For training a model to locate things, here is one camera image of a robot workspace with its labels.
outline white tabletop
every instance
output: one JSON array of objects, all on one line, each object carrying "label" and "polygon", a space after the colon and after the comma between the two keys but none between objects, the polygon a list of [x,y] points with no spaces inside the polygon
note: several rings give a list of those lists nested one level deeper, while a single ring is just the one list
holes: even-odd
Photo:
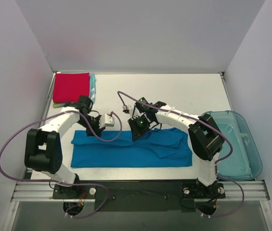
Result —
[{"label": "white tabletop", "polygon": [[[129,115],[122,112],[122,102],[117,91],[121,90],[136,99],[145,97],[148,102],[162,101],[176,109],[201,115],[206,111],[230,110],[226,92],[219,74],[109,74],[96,75],[96,102],[93,110],[101,114],[114,111],[123,122],[123,130],[130,130]],[[125,99],[126,104],[134,102]],[[61,108],[53,108],[48,116],[59,113]],[[119,130],[119,123],[107,130]],[[198,177],[198,158],[193,154],[190,167],[146,167],[146,168],[71,168],[73,145],[71,140],[75,130],[84,130],[74,124],[62,137],[63,163],[81,180],[174,180]],[[47,176],[33,171],[31,179],[46,179]]]}]

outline red towel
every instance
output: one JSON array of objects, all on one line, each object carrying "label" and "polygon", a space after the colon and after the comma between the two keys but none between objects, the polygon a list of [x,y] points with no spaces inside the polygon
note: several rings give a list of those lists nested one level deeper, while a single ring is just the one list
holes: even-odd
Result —
[{"label": "red towel", "polygon": [[53,93],[54,103],[77,102],[80,95],[89,96],[89,94],[89,73],[56,74]]}]

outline white wall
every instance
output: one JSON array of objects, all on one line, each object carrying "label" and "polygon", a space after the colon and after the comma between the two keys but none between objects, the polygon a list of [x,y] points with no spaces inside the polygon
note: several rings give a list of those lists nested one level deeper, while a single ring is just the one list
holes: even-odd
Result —
[{"label": "white wall", "polygon": [[[13,0],[0,0],[0,148],[18,128],[41,118],[52,77],[34,35]],[[4,170],[24,173],[25,133],[2,159]],[[0,174],[0,230],[15,182]]]},{"label": "white wall", "polygon": [[225,71],[264,0],[16,0],[54,70]]},{"label": "white wall", "polygon": [[234,109],[247,120],[255,139],[263,161],[261,178],[272,199],[272,0],[264,3],[225,81]]}]

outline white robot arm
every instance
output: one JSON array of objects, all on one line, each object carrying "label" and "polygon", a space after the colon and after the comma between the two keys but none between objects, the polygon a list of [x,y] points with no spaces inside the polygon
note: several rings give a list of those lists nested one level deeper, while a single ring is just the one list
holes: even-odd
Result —
[{"label": "white robot arm", "polygon": [[[114,118],[109,114],[89,116],[91,108],[92,101],[88,97],[81,96],[77,103],[67,103],[61,112],[82,113],[94,132],[100,136],[105,127],[114,126]],[[62,163],[60,139],[75,123],[88,128],[88,124],[79,114],[70,112],[52,119],[38,129],[30,129],[26,139],[25,166],[40,171],[53,180],[73,184],[77,176]],[[90,129],[86,129],[86,132],[88,136],[93,135]]]},{"label": "white robot arm", "polygon": [[[145,98],[141,98],[139,101],[142,104],[135,103],[133,106],[123,106],[124,112],[130,114],[131,117],[128,123],[131,127],[132,139],[135,141],[148,132],[150,124],[153,122],[167,124],[186,132],[189,134],[188,146],[199,158],[198,180],[205,186],[213,184],[217,179],[215,161],[218,159],[224,140],[212,130],[193,119],[184,117],[184,115],[200,119],[220,131],[214,119],[208,114],[202,116],[187,114],[175,110],[174,107],[163,102],[152,104],[148,103]],[[160,108],[160,110],[152,109],[146,105]]]}]

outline plastic bin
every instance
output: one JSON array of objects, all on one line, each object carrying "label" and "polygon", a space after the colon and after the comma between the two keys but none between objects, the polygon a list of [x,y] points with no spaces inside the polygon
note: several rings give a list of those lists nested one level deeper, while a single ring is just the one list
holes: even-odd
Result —
[{"label": "plastic bin", "polygon": [[[237,181],[251,180],[262,172],[262,161],[245,119],[237,112],[206,112],[212,115],[220,131],[233,145],[230,157],[218,163],[221,176]],[[219,157],[230,151],[224,142]]]}]

